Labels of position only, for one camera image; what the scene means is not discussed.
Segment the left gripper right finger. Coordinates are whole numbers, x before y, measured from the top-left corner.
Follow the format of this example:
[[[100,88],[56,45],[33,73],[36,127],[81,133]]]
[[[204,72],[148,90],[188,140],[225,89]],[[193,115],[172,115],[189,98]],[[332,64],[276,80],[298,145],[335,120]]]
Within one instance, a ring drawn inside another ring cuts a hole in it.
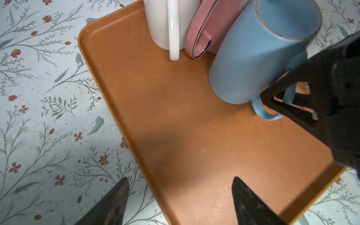
[[[239,225],[285,225],[239,177],[232,182],[232,196]]]

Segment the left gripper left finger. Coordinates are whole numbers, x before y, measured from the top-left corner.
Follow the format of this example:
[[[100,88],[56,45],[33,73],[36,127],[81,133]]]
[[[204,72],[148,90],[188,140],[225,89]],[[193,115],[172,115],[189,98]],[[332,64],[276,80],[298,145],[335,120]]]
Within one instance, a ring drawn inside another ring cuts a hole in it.
[[[128,178],[122,178],[77,225],[121,225],[129,197]]]

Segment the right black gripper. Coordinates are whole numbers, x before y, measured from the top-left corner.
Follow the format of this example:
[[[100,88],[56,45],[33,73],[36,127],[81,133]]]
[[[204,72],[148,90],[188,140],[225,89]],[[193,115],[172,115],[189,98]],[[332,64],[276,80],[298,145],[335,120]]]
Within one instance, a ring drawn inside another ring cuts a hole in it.
[[[334,160],[360,170],[360,34],[289,71],[262,102],[331,148]]]

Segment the light blue mug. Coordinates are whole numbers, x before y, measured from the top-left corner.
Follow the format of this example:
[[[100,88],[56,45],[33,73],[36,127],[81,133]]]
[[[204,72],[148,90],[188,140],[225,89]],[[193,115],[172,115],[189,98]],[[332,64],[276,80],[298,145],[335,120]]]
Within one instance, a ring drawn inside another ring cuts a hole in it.
[[[251,102],[255,113],[266,121],[280,119],[280,113],[263,108],[260,94],[307,60],[307,46],[321,25],[322,14],[313,0],[250,1],[211,65],[212,90],[230,104]]]

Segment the orange plastic tray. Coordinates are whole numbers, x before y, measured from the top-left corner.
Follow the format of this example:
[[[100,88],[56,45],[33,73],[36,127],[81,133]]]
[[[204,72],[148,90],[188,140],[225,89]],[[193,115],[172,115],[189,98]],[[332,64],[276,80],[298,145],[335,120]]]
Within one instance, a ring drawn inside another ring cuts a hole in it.
[[[291,224],[346,170],[290,119],[265,121],[249,103],[218,98],[213,54],[194,60],[182,50],[171,62],[142,1],[86,25],[78,44],[171,225],[236,225],[235,177]]]

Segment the pink mug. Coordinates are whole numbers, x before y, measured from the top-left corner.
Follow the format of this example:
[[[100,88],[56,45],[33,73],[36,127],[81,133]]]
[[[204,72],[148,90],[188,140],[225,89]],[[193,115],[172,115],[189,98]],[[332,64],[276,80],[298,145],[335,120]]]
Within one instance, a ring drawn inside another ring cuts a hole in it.
[[[247,0],[205,0],[200,4],[188,29],[185,50],[193,58],[205,52],[216,54]]]

